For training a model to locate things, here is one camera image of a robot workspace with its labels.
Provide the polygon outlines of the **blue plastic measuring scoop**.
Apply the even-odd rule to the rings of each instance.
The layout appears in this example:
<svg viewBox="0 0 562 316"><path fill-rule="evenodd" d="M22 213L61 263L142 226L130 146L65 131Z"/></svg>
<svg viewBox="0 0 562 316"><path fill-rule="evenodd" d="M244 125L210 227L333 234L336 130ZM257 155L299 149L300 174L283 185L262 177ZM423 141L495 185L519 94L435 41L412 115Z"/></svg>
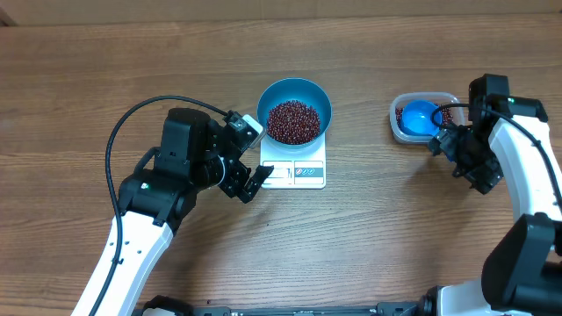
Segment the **blue plastic measuring scoop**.
<svg viewBox="0 0 562 316"><path fill-rule="evenodd" d="M405 133L431 135L432 139L440 132L439 126L447 126L454 122L450 108L443 108L426 100L413 101L404 107L398 116L400 127Z"/></svg>

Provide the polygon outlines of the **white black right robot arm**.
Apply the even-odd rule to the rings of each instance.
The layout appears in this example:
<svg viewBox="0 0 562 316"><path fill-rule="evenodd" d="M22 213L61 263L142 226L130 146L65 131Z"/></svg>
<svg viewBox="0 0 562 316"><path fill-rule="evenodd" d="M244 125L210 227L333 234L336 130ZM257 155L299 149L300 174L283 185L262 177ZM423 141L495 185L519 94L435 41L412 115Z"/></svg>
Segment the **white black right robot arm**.
<svg viewBox="0 0 562 316"><path fill-rule="evenodd" d="M514 224L486 258L480 277L436 286L417 315L559 315L561 169L551 149L543 104L510 94L508 78L484 74L469 85L470 126L442 125L429 142L473 189L487 194L505 181Z"/></svg>

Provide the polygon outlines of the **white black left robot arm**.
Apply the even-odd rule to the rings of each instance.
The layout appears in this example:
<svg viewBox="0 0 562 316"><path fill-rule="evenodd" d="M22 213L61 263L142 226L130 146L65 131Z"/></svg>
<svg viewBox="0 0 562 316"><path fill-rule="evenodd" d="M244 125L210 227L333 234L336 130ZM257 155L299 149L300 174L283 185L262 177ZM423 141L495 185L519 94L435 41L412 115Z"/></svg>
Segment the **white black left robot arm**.
<svg viewBox="0 0 562 316"><path fill-rule="evenodd" d="M117 215L75 315L132 314L200 191L218 186L244 204L255 197L273 169L250 169L240 158L265 129L236 111L224 121L195 109L169 110L160 146L150 148L119 186Z"/></svg>

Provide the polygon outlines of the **white digital kitchen scale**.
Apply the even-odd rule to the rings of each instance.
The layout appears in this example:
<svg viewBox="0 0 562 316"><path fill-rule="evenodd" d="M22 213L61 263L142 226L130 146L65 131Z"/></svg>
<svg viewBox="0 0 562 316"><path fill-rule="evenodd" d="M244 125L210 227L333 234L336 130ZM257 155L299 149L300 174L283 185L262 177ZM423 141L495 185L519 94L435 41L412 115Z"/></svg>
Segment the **white digital kitchen scale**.
<svg viewBox="0 0 562 316"><path fill-rule="evenodd" d="M287 145L266 136L261 141L260 164L274 168L263 182L265 189L321 190L327 183L325 135L301 145Z"/></svg>

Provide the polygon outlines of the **red beans in bowl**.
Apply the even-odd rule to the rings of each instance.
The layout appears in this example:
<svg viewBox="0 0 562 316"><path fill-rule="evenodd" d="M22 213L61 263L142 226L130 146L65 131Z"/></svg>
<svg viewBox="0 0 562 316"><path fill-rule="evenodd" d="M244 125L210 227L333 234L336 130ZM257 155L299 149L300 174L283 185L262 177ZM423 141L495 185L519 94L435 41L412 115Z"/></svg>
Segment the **red beans in bowl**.
<svg viewBox="0 0 562 316"><path fill-rule="evenodd" d="M287 145L302 145L315 140L321 133L318 112L298 100L288 100L269 110L268 135Z"/></svg>

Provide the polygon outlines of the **teal blue bowl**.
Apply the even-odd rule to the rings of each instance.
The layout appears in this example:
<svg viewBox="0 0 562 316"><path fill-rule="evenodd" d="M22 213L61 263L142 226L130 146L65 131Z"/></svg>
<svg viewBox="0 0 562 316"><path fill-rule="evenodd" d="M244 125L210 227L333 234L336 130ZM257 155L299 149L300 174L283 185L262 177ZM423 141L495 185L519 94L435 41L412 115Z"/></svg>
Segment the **teal blue bowl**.
<svg viewBox="0 0 562 316"><path fill-rule="evenodd" d="M269 136L266 123L269 110L288 100L298 100L312 106L321 119L321 133L316 139L325 134L333 118L333 107L328 94L313 81L291 77L273 83L260 96L256 114L258 122L266 128L266 136Z"/></svg>

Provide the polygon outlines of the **clear plastic bean container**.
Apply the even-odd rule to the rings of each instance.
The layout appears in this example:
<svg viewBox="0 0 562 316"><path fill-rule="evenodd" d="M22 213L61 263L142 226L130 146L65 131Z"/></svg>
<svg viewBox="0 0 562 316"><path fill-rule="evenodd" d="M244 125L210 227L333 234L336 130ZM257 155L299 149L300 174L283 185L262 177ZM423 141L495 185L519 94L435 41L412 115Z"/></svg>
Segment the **clear plastic bean container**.
<svg viewBox="0 0 562 316"><path fill-rule="evenodd" d="M426 100L437 105L459 104L458 99L448 92L412 92L396 97L389 109L390 126L393 137L402 144L426 145L431 139L431 135L410 135L405 133L400 127L400 120L397 114L408 104L416 100Z"/></svg>

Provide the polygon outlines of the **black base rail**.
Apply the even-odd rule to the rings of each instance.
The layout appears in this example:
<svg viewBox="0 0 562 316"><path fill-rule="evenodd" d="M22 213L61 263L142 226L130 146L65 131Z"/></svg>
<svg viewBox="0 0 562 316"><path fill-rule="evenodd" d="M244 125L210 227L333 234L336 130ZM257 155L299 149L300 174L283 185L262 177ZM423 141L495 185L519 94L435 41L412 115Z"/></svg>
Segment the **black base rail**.
<svg viewBox="0 0 562 316"><path fill-rule="evenodd" d="M232 309L219 307L194 307L184 301L158 295L133 310L133 316L415 316L420 315L415 302L385 302L375 306L331 306Z"/></svg>

